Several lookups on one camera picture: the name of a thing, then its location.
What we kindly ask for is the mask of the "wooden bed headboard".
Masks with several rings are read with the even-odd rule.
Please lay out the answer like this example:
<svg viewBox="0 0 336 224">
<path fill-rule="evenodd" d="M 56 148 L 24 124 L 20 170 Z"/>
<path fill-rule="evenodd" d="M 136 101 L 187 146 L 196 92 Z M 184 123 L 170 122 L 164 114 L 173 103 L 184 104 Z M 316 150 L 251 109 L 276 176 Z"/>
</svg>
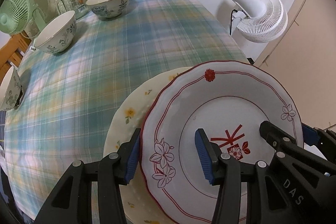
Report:
<svg viewBox="0 0 336 224">
<path fill-rule="evenodd" d="M 31 39 L 24 37 L 22 34 L 11 36 L 9 41 L 1 48 L 0 55 L 0 78 L 3 80 L 11 64 L 18 67 L 23 59 L 21 52 L 26 53 Z"/>
</svg>

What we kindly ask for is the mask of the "green floral bowl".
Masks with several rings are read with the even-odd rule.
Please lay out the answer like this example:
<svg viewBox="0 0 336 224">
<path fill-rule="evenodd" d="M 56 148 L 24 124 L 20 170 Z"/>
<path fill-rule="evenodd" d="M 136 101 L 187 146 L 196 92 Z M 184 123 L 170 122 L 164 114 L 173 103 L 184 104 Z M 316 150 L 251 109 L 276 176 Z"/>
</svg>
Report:
<svg viewBox="0 0 336 224">
<path fill-rule="evenodd" d="M 11 67 L 1 82 L 1 110 L 9 111 L 20 104 L 23 95 L 21 80 L 15 67 Z"/>
<path fill-rule="evenodd" d="M 122 14 L 130 0 L 87 0 L 86 5 L 100 19 L 110 19 Z"/>
<path fill-rule="evenodd" d="M 72 42 L 77 30 L 74 10 L 67 11 L 49 22 L 34 39 L 33 49 L 44 53 L 59 53 Z"/>
</svg>

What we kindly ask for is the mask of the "round yellow flower plate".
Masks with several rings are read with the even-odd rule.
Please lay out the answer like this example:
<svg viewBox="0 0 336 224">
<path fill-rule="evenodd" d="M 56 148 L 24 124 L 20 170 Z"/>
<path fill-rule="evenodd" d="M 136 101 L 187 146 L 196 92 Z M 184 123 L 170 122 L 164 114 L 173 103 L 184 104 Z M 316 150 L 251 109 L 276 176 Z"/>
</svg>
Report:
<svg viewBox="0 0 336 224">
<path fill-rule="evenodd" d="M 116 152 L 122 143 L 130 141 L 135 129 L 142 126 L 147 111 L 159 92 L 189 67 L 160 73 L 131 92 L 113 116 L 106 136 L 103 155 Z M 120 186 L 123 209 L 132 223 L 172 223 L 147 191 L 140 166 L 127 186 Z"/>
</svg>

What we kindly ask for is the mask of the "plaid tablecloth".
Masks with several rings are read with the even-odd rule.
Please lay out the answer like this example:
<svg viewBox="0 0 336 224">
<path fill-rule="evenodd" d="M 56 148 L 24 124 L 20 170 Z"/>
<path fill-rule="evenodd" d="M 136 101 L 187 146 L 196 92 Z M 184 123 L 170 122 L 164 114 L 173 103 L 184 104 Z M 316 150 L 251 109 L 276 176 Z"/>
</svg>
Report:
<svg viewBox="0 0 336 224">
<path fill-rule="evenodd" d="M 18 68 L 23 99 L 4 126 L 17 207 L 34 219 L 74 160 L 100 160 L 115 112 L 142 83 L 213 60 L 246 57 L 198 0 L 130 0 L 117 18 L 78 20 L 65 51 L 26 52 Z"/>
</svg>

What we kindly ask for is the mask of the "white floor fan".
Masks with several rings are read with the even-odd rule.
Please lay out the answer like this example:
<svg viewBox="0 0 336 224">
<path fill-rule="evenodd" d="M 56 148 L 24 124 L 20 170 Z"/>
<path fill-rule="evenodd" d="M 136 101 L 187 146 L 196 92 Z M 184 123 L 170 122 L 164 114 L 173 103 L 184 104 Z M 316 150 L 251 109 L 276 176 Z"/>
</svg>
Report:
<svg viewBox="0 0 336 224">
<path fill-rule="evenodd" d="M 230 33 L 238 30 L 250 42 L 268 43 L 278 39 L 288 25 L 281 0 L 232 0 Z"/>
</svg>

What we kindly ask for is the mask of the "red pattern white plate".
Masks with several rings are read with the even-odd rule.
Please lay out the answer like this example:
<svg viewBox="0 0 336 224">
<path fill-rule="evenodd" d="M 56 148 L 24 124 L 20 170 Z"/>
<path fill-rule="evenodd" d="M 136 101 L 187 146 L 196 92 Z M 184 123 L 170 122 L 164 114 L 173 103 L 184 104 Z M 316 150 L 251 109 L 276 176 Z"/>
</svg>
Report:
<svg viewBox="0 0 336 224">
<path fill-rule="evenodd" d="M 234 159 L 271 162 L 275 150 L 260 136 L 263 121 L 303 146 L 301 118 L 270 74 L 238 61 L 212 61 L 180 74 L 158 94 L 142 126 L 141 171 L 146 187 L 175 223 L 210 223 L 219 188 L 206 180 L 195 132 Z"/>
</svg>

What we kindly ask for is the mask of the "beige door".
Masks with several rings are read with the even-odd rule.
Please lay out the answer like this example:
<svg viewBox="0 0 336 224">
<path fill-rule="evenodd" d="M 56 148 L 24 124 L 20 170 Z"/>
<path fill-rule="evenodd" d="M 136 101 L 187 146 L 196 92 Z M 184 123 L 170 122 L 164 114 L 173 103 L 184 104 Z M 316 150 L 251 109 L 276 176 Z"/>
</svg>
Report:
<svg viewBox="0 0 336 224">
<path fill-rule="evenodd" d="M 255 66 L 291 95 L 303 123 L 335 128 L 335 0 L 295 0 L 283 36 Z"/>
</svg>

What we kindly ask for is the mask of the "green desk fan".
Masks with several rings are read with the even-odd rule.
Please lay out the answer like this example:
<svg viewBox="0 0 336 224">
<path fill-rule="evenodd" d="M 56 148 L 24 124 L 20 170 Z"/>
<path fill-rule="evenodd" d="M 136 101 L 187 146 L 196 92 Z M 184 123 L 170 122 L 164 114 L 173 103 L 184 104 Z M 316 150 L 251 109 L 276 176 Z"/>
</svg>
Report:
<svg viewBox="0 0 336 224">
<path fill-rule="evenodd" d="M 1 32 L 8 35 L 19 34 L 30 20 L 35 22 L 39 31 L 47 25 L 35 0 L 4 0 L 1 4 Z"/>
</svg>

